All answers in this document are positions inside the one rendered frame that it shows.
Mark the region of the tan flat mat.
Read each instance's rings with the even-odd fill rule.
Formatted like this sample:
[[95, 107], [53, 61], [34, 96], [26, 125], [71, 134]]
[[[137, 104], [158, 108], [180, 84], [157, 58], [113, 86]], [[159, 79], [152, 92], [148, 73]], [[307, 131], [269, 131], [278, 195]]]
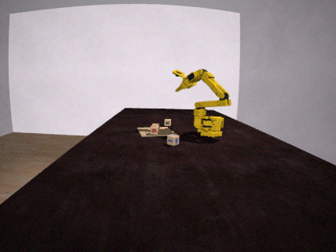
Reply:
[[146, 136], [168, 136], [168, 135], [177, 135], [175, 132], [173, 132], [171, 129], [168, 127], [160, 127], [158, 135], [151, 135], [150, 134], [150, 129], [151, 128], [137, 128], [139, 130], [139, 133], [142, 137]]

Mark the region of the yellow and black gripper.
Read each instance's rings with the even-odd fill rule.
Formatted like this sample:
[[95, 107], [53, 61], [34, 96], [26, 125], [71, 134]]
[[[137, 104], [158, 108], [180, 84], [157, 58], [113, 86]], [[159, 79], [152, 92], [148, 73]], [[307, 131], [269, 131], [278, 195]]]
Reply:
[[182, 77], [182, 79], [183, 79], [181, 85], [175, 90], [175, 92], [178, 92], [178, 91], [186, 89], [186, 88], [189, 89], [192, 86], [195, 86], [197, 84], [196, 82], [189, 82], [188, 79], [184, 76], [185, 73], [183, 73], [179, 70], [172, 71], [172, 74], [175, 74], [175, 76], [177, 76], [177, 77], [178, 76]]

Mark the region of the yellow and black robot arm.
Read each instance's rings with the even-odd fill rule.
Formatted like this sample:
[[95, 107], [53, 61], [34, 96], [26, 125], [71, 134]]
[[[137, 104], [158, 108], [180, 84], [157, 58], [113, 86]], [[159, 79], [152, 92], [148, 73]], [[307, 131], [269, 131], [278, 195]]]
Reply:
[[[223, 118], [219, 116], [205, 116], [205, 107], [229, 106], [231, 105], [231, 99], [228, 99], [230, 95], [214, 79], [214, 76], [204, 69], [192, 72], [188, 74], [186, 78], [189, 82], [199, 82], [200, 80], [202, 80], [210, 87], [214, 94], [220, 98], [218, 101], [200, 101], [195, 103], [196, 108], [193, 109], [193, 115], [194, 126], [197, 128], [197, 131], [200, 132], [201, 136], [222, 136], [220, 128], [222, 126], [221, 123], [223, 121]], [[203, 119], [202, 123], [201, 119]]]

